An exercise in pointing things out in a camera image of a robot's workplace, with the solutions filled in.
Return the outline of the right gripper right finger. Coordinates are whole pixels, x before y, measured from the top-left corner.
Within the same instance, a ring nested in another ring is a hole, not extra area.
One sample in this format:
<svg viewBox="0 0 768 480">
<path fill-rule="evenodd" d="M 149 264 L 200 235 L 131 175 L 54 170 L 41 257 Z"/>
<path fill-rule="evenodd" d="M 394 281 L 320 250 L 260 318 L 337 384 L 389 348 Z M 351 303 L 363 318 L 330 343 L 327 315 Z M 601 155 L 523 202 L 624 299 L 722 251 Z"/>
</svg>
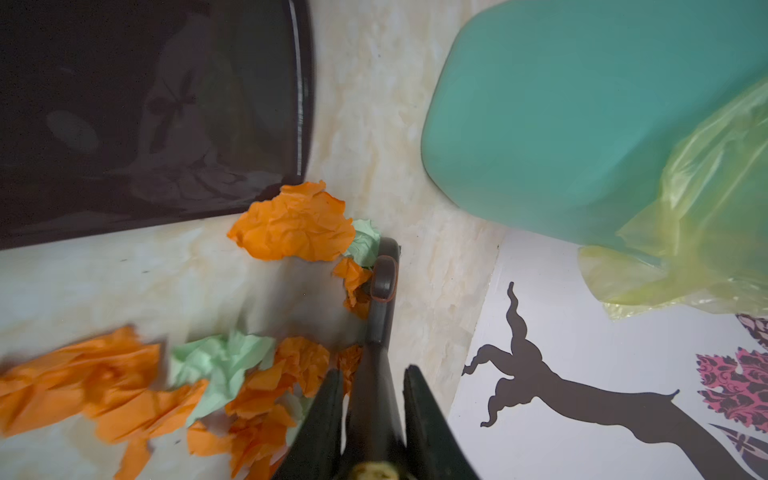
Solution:
<svg viewBox="0 0 768 480">
<path fill-rule="evenodd" d="M 405 370 L 403 393 L 410 474 L 420 480 L 478 480 L 418 366 Z"/>
</svg>

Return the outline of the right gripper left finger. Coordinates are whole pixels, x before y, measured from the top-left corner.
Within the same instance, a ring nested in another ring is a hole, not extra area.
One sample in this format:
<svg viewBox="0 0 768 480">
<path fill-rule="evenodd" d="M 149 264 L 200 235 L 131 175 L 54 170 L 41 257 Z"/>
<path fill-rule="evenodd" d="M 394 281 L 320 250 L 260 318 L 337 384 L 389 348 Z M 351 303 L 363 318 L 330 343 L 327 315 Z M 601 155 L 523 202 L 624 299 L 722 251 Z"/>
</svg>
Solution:
<svg viewBox="0 0 768 480">
<path fill-rule="evenodd" d="M 329 371 L 273 480 L 330 480 L 341 456 L 343 375 Z"/>
</svg>

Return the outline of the dark brown hand broom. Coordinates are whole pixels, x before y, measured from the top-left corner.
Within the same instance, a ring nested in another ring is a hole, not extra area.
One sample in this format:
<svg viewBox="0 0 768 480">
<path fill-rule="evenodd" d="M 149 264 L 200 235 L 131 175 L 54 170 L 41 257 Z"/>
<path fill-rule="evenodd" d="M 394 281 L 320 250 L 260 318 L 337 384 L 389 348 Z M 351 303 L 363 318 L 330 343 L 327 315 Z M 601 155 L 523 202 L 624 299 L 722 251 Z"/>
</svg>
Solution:
<svg viewBox="0 0 768 480">
<path fill-rule="evenodd" d="M 398 243 L 383 237 L 370 282 L 362 358 L 346 416 L 342 479 L 351 479 L 355 470 L 369 464 L 391 466 L 400 477 L 407 471 L 405 437 L 389 361 L 399 259 Z"/>
</svg>

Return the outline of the dark brown dustpan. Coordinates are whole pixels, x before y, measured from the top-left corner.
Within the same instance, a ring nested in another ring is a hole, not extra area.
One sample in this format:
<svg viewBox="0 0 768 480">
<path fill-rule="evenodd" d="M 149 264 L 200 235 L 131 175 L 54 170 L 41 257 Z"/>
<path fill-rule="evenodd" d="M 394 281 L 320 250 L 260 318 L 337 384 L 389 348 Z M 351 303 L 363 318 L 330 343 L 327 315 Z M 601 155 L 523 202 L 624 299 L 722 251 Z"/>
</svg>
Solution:
<svg viewBox="0 0 768 480">
<path fill-rule="evenodd" d="M 5 1 L 5 249 L 238 213 L 306 175 L 305 1 Z"/>
</svg>

